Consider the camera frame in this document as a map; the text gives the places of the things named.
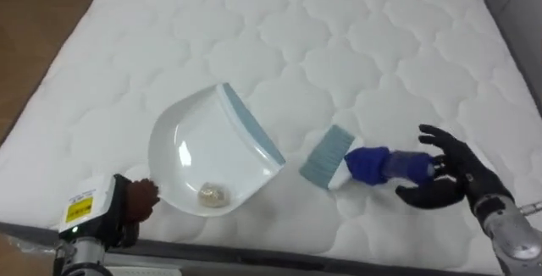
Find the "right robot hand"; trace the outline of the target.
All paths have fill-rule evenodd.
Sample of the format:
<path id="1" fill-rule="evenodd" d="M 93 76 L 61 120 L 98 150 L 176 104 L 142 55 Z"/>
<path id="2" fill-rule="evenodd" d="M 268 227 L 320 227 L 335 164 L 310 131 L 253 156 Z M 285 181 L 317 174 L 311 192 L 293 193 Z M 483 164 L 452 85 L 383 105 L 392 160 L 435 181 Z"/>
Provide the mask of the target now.
<path id="1" fill-rule="evenodd" d="M 436 146 L 442 154 L 434 160 L 440 165 L 433 181 L 416 187 L 397 186 L 395 193 L 409 206 L 441 209 L 468 200 L 472 207 L 485 196 L 513 198 L 500 177 L 487 168 L 467 145 L 447 131 L 420 124 L 419 141 Z"/>

